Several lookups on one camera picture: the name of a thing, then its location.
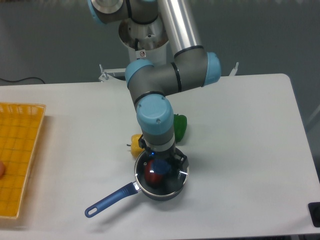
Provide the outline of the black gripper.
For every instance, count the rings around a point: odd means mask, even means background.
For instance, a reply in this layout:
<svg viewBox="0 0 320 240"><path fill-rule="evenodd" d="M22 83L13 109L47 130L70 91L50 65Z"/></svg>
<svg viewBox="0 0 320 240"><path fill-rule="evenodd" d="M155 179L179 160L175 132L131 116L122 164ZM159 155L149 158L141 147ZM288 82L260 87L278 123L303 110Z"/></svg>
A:
<svg viewBox="0 0 320 240"><path fill-rule="evenodd" d="M188 158L183 153L179 153L176 147L170 147L164 151L147 147L143 134L138 139L138 146L146 149L147 167L174 167L182 172L187 171Z"/></svg>

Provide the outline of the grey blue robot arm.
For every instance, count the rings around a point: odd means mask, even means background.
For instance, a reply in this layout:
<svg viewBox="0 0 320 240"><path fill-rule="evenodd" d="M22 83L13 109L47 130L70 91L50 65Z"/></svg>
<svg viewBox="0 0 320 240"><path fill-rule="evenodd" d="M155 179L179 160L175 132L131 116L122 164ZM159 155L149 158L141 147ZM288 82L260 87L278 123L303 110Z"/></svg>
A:
<svg viewBox="0 0 320 240"><path fill-rule="evenodd" d="M174 61L155 66L150 60L139 58L125 69L137 121L142 130L141 146L155 161L178 166L174 134L174 113L169 95L204 87L221 77L217 55L205 52L190 5L186 0L116 1L91 0L89 7L102 23L127 11L127 17L145 17L158 9L172 45Z"/></svg>

